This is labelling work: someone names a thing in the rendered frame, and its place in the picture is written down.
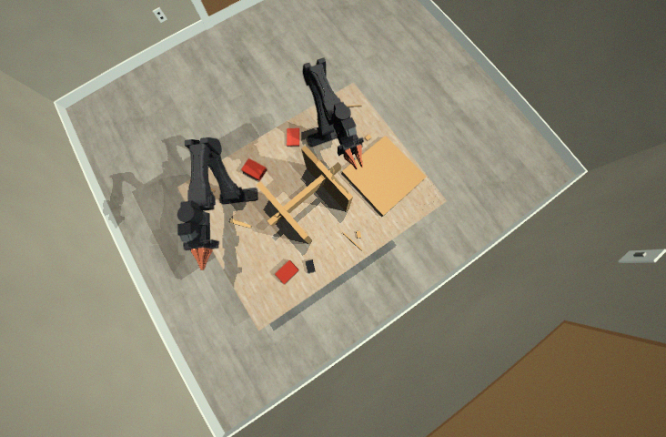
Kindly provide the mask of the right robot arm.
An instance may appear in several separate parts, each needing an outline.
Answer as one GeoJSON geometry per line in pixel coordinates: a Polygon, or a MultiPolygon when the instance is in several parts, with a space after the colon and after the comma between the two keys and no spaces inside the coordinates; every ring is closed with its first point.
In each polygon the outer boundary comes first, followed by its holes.
{"type": "Polygon", "coordinates": [[[186,223],[177,224],[177,235],[182,242],[206,240],[210,239],[210,215],[205,211],[213,210],[216,205],[209,185],[208,167],[219,185],[221,204],[258,200],[257,188],[239,189],[237,183],[232,181],[222,162],[222,147],[217,138],[189,139],[185,140],[185,146],[191,155],[191,180],[187,191],[188,201],[181,202],[177,212],[178,219],[186,223]]]}

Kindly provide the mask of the tan flat board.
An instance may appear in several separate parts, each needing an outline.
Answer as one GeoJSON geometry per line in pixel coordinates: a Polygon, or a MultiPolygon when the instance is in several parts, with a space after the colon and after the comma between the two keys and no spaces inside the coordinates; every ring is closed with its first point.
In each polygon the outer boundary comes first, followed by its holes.
{"type": "Polygon", "coordinates": [[[342,174],[382,217],[426,178],[386,136],[355,162],[342,174]]]}

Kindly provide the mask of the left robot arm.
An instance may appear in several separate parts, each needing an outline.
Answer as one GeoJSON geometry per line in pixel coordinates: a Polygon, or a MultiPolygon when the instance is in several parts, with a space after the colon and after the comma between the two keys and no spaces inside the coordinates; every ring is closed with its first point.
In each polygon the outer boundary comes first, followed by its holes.
{"type": "Polygon", "coordinates": [[[303,64],[302,72],[306,85],[309,86],[317,103],[318,132],[308,136],[310,146],[314,147],[336,138],[340,145],[358,139],[356,124],[350,117],[349,107],[335,95],[325,78],[327,77],[325,58],[318,59],[315,66],[311,66],[310,63],[303,64]]]}

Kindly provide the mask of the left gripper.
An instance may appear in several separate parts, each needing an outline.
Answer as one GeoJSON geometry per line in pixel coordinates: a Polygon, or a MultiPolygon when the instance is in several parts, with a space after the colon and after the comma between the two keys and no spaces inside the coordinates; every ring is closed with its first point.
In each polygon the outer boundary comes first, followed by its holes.
{"type": "Polygon", "coordinates": [[[344,155],[343,155],[344,159],[345,159],[348,163],[350,163],[355,169],[358,169],[358,168],[357,168],[357,165],[356,165],[356,162],[355,162],[355,160],[354,160],[354,158],[353,158],[353,156],[352,156],[352,155],[355,154],[355,156],[356,156],[356,158],[357,158],[357,160],[358,160],[358,163],[359,163],[360,166],[363,168],[362,157],[361,157],[361,154],[362,154],[362,147],[363,147],[363,146],[361,146],[362,143],[364,143],[364,139],[363,139],[363,137],[358,138],[358,139],[355,139],[355,140],[350,141],[350,142],[348,142],[348,143],[345,143],[345,144],[339,145],[339,146],[338,146],[338,156],[344,154],[344,155]],[[361,144],[360,144],[360,143],[361,143],[361,144]],[[356,145],[355,145],[355,144],[356,144],[356,145]],[[351,150],[351,151],[350,151],[350,150],[351,150]],[[351,159],[350,159],[350,158],[351,158],[351,159]]]}

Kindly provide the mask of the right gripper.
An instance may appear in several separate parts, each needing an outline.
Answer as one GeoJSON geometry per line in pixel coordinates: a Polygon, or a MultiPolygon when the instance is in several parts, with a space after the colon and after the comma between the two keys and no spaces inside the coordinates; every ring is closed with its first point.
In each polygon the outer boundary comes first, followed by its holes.
{"type": "Polygon", "coordinates": [[[193,256],[197,260],[198,266],[200,267],[201,270],[204,270],[207,264],[207,260],[209,259],[212,249],[218,248],[219,241],[218,240],[213,240],[213,239],[206,239],[206,240],[199,240],[199,241],[191,241],[191,242],[184,242],[183,247],[184,250],[191,250],[193,256]],[[203,244],[206,245],[203,245],[203,244]],[[212,243],[212,244],[210,244],[212,243]],[[199,247],[201,246],[201,247],[199,247]]]}

